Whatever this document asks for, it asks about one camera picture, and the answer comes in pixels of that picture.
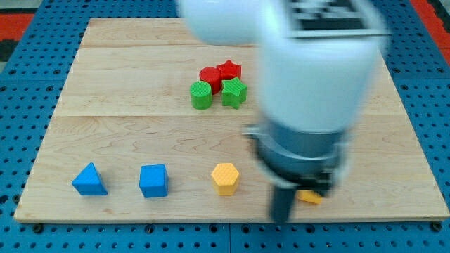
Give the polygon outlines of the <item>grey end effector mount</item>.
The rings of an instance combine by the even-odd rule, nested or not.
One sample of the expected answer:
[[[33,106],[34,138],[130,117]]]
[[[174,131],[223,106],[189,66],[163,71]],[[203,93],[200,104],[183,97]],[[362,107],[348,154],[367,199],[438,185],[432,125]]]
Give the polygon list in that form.
[[[259,167],[275,192],[327,195],[348,175],[348,131],[305,132],[269,119],[243,128],[254,141]]]

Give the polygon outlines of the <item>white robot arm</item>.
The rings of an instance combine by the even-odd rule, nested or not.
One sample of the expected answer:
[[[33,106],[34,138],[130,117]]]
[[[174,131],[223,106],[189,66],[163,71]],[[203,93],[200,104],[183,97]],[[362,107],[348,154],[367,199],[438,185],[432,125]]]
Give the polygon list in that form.
[[[259,119],[244,129],[283,223],[298,190],[327,195],[349,170],[351,131],[388,31],[369,1],[191,1],[178,13],[211,45],[258,49]]]

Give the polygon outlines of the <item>dark cylindrical pusher stick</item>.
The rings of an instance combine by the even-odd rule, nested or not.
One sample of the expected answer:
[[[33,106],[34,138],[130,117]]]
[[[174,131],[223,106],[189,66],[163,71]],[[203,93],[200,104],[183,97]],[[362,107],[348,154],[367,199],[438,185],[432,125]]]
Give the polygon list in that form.
[[[273,222],[285,223],[289,219],[295,194],[294,188],[274,186],[269,211]]]

